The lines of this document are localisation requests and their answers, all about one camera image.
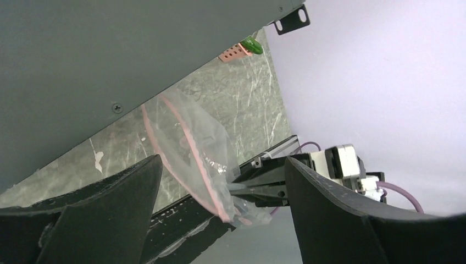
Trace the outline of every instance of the green object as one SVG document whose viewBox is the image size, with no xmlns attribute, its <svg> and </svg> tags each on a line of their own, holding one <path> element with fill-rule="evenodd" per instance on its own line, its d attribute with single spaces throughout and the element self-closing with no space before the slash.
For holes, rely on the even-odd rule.
<svg viewBox="0 0 466 264">
<path fill-rule="evenodd" d="M 240 44 L 247 49 L 248 51 L 254 54 L 262 54 L 264 53 L 264 49 L 262 49 L 262 45 L 253 37 L 249 36 L 245 38 Z"/>
</svg>

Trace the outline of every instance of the plastic bag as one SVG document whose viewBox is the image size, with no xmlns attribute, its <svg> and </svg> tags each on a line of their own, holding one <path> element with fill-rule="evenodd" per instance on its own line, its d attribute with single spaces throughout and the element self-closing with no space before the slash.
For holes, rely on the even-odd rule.
<svg viewBox="0 0 466 264">
<path fill-rule="evenodd" d="M 270 221 L 265 210 L 230 196 L 227 183 L 240 169 L 219 122 L 178 89 L 165 90 L 141 107 L 155 152 L 197 202 L 237 227 Z"/>
</svg>

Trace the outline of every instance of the screw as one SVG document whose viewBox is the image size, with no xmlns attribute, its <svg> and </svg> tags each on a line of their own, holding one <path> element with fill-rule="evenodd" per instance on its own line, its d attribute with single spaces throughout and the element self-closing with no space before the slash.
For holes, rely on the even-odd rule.
<svg viewBox="0 0 466 264">
<path fill-rule="evenodd" d="M 119 103 L 116 103 L 112 106 L 112 111 L 115 114 L 120 114 L 123 112 L 123 106 Z"/>
</svg>

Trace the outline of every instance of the white connector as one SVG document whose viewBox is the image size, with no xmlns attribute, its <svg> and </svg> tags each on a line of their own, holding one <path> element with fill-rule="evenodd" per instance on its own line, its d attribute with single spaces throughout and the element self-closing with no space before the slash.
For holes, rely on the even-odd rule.
<svg viewBox="0 0 466 264">
<path fill-rule="evenodd" d="M 364 191 L 365 197 L 380 201 L 384 191 L 377 188 L 378 181 L 379 178 L 376 176 L 367 176 L 367 178 L 361 179 L 362 191 Z"/>
</svg>

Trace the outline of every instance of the marble surface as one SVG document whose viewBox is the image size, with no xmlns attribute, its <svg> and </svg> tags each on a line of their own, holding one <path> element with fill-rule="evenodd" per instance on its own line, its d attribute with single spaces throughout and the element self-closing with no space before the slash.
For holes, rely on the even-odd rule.
<svg viewBox="0 0 466 264">
<path fill-rule="evenodd" d="M 257 40 L 264 47 L 263 55 L 228 63 L 215 58 L 169 88 L 190 96 L 225 127 L 239 164 L 290 135 L 263 30 Z M 157 112 L 149 115 L 157 117 Z M 30 206 L 68 193 L 152 154 L 142 111 L 137 108 L 1 194 L 0 208 Z M 164 169 L 154 212 L 186 194 Z"/>
</svg>

